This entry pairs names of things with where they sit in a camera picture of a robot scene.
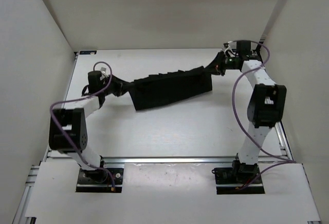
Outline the black skirt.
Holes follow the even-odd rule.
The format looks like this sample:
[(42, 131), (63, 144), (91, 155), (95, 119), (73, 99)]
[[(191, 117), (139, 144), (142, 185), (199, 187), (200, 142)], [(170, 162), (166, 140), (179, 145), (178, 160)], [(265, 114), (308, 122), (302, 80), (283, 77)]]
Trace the black skirt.
[(212, 91), (212, 74), (218, 74), (216, 57), (207, 67), (122, 80), (122, 95), (130, 94), (136, 111), (162, 107)]

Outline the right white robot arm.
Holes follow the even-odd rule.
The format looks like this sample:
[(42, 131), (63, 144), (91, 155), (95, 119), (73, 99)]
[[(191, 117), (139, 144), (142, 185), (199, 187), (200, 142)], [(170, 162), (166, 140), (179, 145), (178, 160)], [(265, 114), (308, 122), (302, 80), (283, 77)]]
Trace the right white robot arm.
[[(220, 75), (224, 75), (226, 70), (238, 69), (242, 73), (233, 85), (232, 107), (236, 121), (246, 138), (231, 169), (231, 178), (242, 183), (249, 175), (256, 174), (259, 153), (263, 151), (265, 138), (283, 117), (287, 89), (270, 78), (261, 61), (248, 59), (246, 56), (242, 59), (228, 57), (223, 51), (219, 52), (215, 59), (215, 70)], [(235, 91), (243, 77), (247, 78), (253, 89), (247, 107), (248, 129), (242, 126), (235, 106)]]

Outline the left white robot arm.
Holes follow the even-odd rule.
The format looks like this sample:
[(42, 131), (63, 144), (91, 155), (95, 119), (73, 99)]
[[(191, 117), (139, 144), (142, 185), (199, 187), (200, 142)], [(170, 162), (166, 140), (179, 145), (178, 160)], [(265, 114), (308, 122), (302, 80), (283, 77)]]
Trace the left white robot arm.
[(86, 118), (103, 106), (106, 96), (124, 94), (128, 82), (99, 71), (95, 73), (88, 78), (81, 97), (50, 106), (48, 144), (51, 150), (74, 159), (82, 170), (90, 171), (90, 177), (96, 183), (102, 183), (107, 179), (108, 171), (102, 165), (102, 156), (88, 146)]

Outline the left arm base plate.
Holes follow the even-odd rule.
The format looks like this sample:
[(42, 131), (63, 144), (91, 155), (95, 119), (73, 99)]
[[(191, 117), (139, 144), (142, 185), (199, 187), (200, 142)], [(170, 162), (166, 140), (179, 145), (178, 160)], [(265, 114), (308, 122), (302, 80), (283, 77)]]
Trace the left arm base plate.
[(123, 186), (124, 167), (109, 167), (108, 170), (114, 177), (115, 187), (112, 187), (112, 179), (104, 171), (86, 171), (79, 169), (76, 192), (77, 193), (121, 193)]

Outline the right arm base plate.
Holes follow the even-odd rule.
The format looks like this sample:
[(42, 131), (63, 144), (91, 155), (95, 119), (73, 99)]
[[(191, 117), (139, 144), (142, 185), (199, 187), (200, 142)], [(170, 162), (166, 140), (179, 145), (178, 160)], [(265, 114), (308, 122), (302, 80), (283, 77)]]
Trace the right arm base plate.
[(248, 165), (234, 160), (231, 167), (215, 167), (217, 195), (265, 194), (258, 164)]

